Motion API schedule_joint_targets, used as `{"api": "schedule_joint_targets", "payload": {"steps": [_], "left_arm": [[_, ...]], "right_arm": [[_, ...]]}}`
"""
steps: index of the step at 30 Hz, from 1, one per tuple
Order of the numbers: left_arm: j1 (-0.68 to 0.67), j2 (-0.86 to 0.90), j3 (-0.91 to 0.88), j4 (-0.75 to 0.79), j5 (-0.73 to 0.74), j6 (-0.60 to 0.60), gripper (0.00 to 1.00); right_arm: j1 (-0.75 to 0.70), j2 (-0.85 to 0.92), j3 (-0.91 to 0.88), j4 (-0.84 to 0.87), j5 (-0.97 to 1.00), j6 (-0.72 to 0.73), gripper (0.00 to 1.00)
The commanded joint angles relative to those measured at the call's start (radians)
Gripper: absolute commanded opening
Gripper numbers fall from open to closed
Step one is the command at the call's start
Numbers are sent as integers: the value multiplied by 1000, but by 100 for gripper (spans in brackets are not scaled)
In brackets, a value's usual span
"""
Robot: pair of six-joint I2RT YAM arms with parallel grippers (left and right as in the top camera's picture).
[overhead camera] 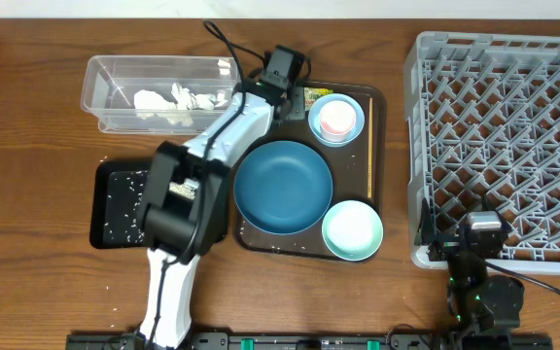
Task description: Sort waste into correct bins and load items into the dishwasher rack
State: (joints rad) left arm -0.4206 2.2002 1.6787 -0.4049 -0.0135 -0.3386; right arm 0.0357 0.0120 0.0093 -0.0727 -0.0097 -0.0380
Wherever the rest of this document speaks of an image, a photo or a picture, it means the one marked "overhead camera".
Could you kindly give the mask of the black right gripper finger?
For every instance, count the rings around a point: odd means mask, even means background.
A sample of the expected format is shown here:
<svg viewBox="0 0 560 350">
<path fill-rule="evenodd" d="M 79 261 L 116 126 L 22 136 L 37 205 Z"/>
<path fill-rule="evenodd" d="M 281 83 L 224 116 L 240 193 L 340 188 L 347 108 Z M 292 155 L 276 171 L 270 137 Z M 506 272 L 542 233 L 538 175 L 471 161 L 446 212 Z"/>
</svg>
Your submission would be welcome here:
<svg viewBox="0 0 560 350">
<path fill-rule="evenodd" d="M 505 222 L 505 218 L 498 212 L 496 205 L 492 203 L 488 195 L 484 195 L 481 198 L 481 205 L 483 209 L 483 222 L 486 224 L 502 224 Z"/>
<path fill-rule="evenodd" d="M 435 241 L 436 228 L 432 216 L 432 209 L 427 198 L 421 202 L 421 215 L 416 231 L 414 244 L 416 246 L 429 246 Z"/>
</svg>

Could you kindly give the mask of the green orange snack wrapper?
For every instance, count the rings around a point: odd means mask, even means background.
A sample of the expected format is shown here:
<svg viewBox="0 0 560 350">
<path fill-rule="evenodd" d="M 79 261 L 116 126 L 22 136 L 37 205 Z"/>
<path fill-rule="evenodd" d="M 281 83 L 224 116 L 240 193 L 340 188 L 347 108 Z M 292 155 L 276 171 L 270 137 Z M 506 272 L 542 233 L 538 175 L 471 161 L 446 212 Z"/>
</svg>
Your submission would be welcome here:
<svg viewBox="0 0 560 350">
<path fill-rule="evenodd" d="M 330 88 L 305 87 L 303 89 L 304 110 L 309 111 L 319 98 L 329 94 L 333 94 L 333 90 Z"/>
</svg>

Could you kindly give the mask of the dark blue plate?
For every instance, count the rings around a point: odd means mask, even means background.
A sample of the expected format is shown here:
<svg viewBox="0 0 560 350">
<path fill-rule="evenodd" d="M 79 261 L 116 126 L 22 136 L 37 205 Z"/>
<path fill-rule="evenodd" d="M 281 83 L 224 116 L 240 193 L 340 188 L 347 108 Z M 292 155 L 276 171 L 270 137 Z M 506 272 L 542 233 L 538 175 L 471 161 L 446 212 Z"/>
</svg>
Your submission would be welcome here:
<svg viewBox="0 0 560 350">
<path fill-rule="evenodd" d="M 274 141 L 242 160 L 233 193 L 240 214 L 255 228 L 270 234 L 296 234 L 314 226 L 328 211 L 333 175 L 312 148 Z"/>
</svg>

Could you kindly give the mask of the white tissue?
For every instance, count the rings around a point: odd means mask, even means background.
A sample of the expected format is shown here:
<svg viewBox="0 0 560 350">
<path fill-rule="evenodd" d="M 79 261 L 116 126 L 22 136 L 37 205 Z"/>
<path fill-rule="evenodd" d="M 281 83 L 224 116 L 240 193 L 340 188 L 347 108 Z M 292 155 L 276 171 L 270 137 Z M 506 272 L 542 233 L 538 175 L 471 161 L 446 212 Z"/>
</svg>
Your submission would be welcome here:
<svg viewBox="0 0 560 350">
<path fill-rule="evenodd" d="M 169 101 L 159 93 L 150 90 L 139 90 L 134 94 L 136 117 L 142 120 L 149 118 L 164 118 L 170 124 L 190 126 L 193 124 L 192 111 L 209 112 L 228 104 L 228 94 L 225 90 L 213 93 L 192 93 L 187 87 L 173 84 Z"/>
</svg>

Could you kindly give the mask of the pile of white rice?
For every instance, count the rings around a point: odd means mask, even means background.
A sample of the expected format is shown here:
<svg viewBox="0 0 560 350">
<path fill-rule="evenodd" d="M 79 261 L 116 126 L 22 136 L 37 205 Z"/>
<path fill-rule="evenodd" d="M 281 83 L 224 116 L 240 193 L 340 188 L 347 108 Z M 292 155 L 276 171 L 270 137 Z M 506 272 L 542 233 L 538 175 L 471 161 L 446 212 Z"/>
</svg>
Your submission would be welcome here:
<svg viewBox="0 0 560 350">
<path fill-rule="evenodd" d="M 108 248 L 140 247 L 145 234 L 137 211 L 148 178 L 147 170 L 113 172 L 107 183 L 103 243 Z"/>
</svg>

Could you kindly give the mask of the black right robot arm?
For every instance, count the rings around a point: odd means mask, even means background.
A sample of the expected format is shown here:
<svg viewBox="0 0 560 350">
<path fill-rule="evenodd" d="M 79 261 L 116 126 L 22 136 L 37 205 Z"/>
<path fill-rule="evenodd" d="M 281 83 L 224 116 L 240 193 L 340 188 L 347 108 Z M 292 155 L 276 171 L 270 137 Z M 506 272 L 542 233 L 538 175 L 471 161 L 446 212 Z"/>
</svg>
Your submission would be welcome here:
<svg viewBox="0 0 560 350">
<path fill-rule="evenodd" d="M 504 247 L 512 232 L 507 220 L 483 199 L 478 211 L 450 233 L 437 232 L 427 200 L 421 203 L 418 240 L 428 247 L 428 258 L 445 261 L 450 274 L 447 307 L 457 324 L 434 335 L 430 349 L 551 349 L 546 335 L 515 335 L 520 327 L 524 286 L 508 274 L 488 273 L 488 260 Z"/>
</svg>

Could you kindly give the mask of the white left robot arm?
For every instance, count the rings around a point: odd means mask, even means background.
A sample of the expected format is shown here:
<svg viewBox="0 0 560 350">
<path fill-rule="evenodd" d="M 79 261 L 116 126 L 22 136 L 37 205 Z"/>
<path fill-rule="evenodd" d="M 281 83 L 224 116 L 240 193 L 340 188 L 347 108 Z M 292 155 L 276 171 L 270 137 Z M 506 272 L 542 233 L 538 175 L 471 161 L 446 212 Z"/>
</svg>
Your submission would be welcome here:
<svg viewBox="0 0 560 350">
<path fill-rule="evenodd" d="M 139 348 L 176 349 L 187 338 L 195 271 L 226 230 L 233 169 L 274 121 L 290 114 L 294 90 L 310 72 L 309 57 L 277 46 L 259 72 L 241 77 L 205 131 L 182 146 L 157 148 L 137 219 L 150 267 Z"/>
</svg>

